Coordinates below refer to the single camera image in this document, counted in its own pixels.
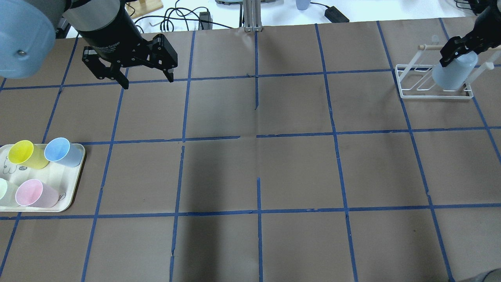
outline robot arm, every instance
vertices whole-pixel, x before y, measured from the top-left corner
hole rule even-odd
[[[489,6],[478,16],[473,30],[463,38],[449,39],[440,53],[442,67],[448,66],[457,57],[471,51],[480,54],[501,44],[501,0],[491,0]]]
[[[163,34],[141,37],[121,0],[2,0],[0,17],[0,75],[33,75],[54,45],[54,25],[64,16],[90,45],[82,61],[97,79],[116,80],[127,89],[122,67],[144,65],[174,80],[177,53]],[[110,63],[107,67],[101,61]]]

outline white floor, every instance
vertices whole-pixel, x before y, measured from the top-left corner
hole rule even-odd
[[[335,6],[351,22],[367,21],[388,21],[388,20],[408,20],[408,19],[430,19],[430,18],[455,18],[473,16],[469,10],[458,9],[454,0],[313,0],[314,2]],[[165,10],[174,7],[176,0],[162,0],[164,8],[148,15],[163,16]],[[181,0],[178,7],[194,9],[196,7],[207,7],[212,15],[212,20],[230,27],[238,27],[239,4],[221,5],[215,0]],[[287,25],[307,25],[328,23],[325,18],[325,7],[310,4],[307,10],[300,11],[296,8],[295,0],[276,0],[275,2],[261,4],[263,26],[287,26]],[[146,18],[140,20],[145,33],[160,32],[160,27],[152,27],[159,23],[161,18]],[[197,21],[188,23],[190,30],[195,30]],[[213,25],[213,29],[224,27]],[[174,21],[175,31],[186,31],[184,21]],[[72,28],[68,37],[75,37],[76,31]]]

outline power adapter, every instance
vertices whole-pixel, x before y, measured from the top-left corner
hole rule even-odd
[[[202,21],[212,22],[210,18],[210,12],[200,12],[198,15]],[[198,30],[211,30],[212,23],[198,22]]]
[[[328,18],[332,23],[350,22],[350,20],[334,6],[325,10],[325,17]]]

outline white wire rack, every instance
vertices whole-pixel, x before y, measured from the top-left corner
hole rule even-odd
[[[470,83],[483,71],[492,70],[493,62],[501,55],[501,49],[494,49],[497,51],[465,79],[462,87],[457,90],[444,90],[433,81],[431,72],[434,65],[423,64],[430,53],[439,51],[442,47],[438,45],[438,36],[434,35],[431,45],[418,46],[418,51],[409,64],[395,66],[395,78],[402,99],[472,99],[473,90]]]

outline wooden block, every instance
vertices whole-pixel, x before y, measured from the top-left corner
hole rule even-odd
[[[153,11],[163,8],[162,0],[139,0],[134,2],[129,2],[129,5],[136,9],[136,12],[132,15],[131,18],[136,19],[138,17],[149,14]],[[127,12],[132,14],[134,10],[129,6],[125,6],[127,8]]]

